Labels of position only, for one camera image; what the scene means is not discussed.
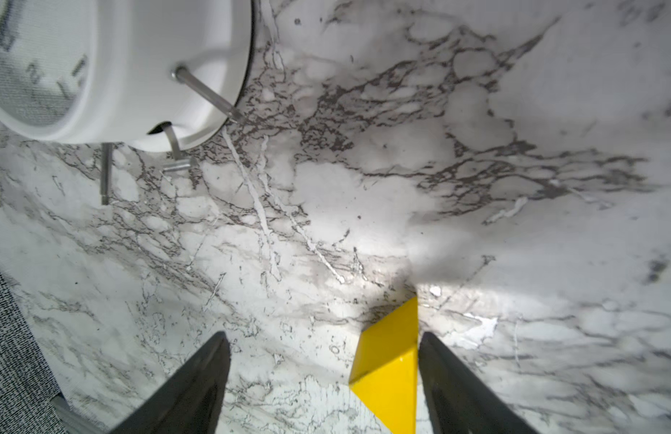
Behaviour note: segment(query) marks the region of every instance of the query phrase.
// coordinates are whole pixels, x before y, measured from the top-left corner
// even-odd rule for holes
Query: marble tabletop
[[[417,294],[541,433],[671,433],[671,1],[255,12],[249,124],[190,173],[120,145],[101,206],[97,144],[0,126],[0,267],[69,403],[112,427],[226,331],[218,432],[386,432],[349,368]]]

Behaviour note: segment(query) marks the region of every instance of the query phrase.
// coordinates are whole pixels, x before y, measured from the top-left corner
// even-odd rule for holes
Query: clock
[[[184,82],[231,109],[251,40],[248,0],[0,0],[0,120],[35,140],[149,152],[172,150],[170,124],[189,149],[227,115]]]

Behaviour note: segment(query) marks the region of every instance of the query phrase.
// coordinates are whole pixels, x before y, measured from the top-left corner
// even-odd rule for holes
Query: yellow object
[[[417,297],[362,332],[349,385],[393,434],[415,432]]]

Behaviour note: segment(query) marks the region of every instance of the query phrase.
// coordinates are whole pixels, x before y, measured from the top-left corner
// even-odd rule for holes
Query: black hole in clock
[[[169,121],[160,122],[154,128],[152,128],[147,135],[159,134],[164,131],[164,127],[171,125]]]

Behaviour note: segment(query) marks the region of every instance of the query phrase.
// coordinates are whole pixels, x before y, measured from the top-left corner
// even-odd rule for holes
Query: metal peg
[[[99,195],[101,204],[109,204],[109,185],[111,184],[111,153],[114,143],[101,144],[101,177],[99,178]]]
[[[174,161],[167,163],[162,168],[162,173],[168,173],[170,171],[179,171],[190,169],[193,166],[197,166],[198,162],[193,157],[184,157],[181,153],[181,149],[178,147],[178,139],[174,133],[171,122],[165,122],[162,124],[162,130],[166,134],[166,138],[169,139],[169,144],[172,146],[172,157]]]
[[[229,120],[235,124],[244,124],[246,118],[242,113],[237,110],[235,106],[229,103],[225,98],[222,98],[217,93],[215,93],[208,86],[203,84],[195,75],[191,74],[188,68],[185,65],[179,65],[172,71],[172,78],[178,82],[182,82],[198,95],[203,97],[213,106],[217,107],[219,111],[223,112]]]

